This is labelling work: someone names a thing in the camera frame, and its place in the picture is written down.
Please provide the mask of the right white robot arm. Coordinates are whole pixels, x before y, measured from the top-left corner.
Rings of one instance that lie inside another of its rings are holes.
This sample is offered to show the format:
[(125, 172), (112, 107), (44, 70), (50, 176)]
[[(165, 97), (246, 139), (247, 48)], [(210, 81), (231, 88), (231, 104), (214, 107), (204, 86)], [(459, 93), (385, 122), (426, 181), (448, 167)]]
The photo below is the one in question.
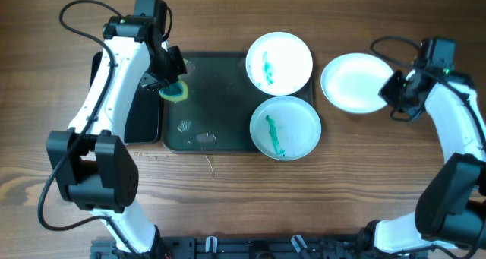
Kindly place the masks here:
[(359, 257), (413, 258), (442, 251), (454, 258), (462, 249), (471, 258), (485, 247), (485, 123), (469, 76), (450, 69), (396, 71), (379, 92), (397, 112), (429, 114), (437, 130), (444, 165), (426, 187), (413, 213), (375, 220), (362, 228)]

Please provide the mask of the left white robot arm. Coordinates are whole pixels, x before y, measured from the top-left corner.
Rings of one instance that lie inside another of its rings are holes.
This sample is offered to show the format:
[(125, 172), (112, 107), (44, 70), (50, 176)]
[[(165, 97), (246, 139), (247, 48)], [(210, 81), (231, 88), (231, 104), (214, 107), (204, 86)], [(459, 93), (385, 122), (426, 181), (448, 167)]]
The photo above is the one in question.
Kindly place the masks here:
[(128, 116), (139, 88), (158, 92), (186, 72), (177, 46), (167, 45), (160, 17), (111, 17), (103, 30), (103, 53), (88, 96), (66, 131), (46, 142), (62, 198), (101, 220), (121, 258), (168, 258), (156, 225), (135, 196), (138, 168), (125, 143)]

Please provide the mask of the yellow green sponge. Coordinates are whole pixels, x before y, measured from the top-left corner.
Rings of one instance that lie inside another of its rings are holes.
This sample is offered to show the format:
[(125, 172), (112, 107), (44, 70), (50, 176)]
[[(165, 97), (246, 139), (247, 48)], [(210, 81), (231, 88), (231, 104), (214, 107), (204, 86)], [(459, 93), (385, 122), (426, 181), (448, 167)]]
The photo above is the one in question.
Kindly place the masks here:
[(159, 96), (169, 102), (177, 103), (188, 98), (188, 85), (182, 80), (184, 73), (178, 76), (178, 80), (159, 90)]

